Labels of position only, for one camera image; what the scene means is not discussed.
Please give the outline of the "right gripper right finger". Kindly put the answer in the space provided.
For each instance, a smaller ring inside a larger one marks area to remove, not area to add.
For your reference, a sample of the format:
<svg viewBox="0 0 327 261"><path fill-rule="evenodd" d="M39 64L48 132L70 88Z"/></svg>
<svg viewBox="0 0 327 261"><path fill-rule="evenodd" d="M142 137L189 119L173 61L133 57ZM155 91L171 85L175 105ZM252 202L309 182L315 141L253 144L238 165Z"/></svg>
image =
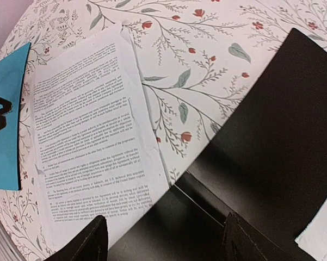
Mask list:
<svg viewBox="0 0 327 261"><path fill-rule="evenodd" d="M304 219L290 212L259 218L253 226L238 213L228 213L223 235L227 260L313 259L294 241L303 229Z"/></svg>

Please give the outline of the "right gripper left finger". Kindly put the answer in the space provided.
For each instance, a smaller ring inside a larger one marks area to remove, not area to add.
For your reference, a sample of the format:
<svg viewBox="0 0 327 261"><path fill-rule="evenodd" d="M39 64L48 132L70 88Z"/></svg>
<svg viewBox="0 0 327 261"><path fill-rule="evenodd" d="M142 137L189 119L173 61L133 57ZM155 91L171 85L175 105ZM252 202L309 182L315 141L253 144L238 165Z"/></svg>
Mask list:
<svg viewBox="0 0 327 261"><path fill-rule="evenodd" d="M104 260L108 259L108 227L104 216L98 215L66 246L46 259L50 260Z"/></svg>

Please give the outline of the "printed paper sheet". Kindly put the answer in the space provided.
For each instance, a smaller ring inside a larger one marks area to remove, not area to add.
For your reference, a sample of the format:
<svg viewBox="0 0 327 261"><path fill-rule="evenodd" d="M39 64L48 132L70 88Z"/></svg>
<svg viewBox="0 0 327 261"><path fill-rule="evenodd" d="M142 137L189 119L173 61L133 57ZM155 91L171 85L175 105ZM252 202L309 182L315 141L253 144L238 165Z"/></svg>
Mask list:
<svg viewBox="0 0 327 261"><path fill-rule="evenodd" d="M327 260L327 199L295 242L315 260Z"/></svg>
<svg viewBox="0 0 327 261"><path fill-rule="evenodd" d="M33 96L47 242L102 215L114 245L169 188L129 31L116 23L40 66Z"/></svg>

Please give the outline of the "black clip folder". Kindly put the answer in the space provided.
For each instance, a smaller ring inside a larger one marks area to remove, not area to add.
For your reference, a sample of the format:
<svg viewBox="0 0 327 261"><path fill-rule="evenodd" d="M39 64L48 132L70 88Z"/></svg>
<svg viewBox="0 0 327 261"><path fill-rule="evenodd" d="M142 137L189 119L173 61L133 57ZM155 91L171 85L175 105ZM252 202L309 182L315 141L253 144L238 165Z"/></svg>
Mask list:
<svg viewBox="0 0 327 261"><path fill-rule="evenodd" d="M227 260L228 213L254 226L290 212L305 220L302 232L326 198L327 52L291 29L218 134L108 258Z"/></svg>

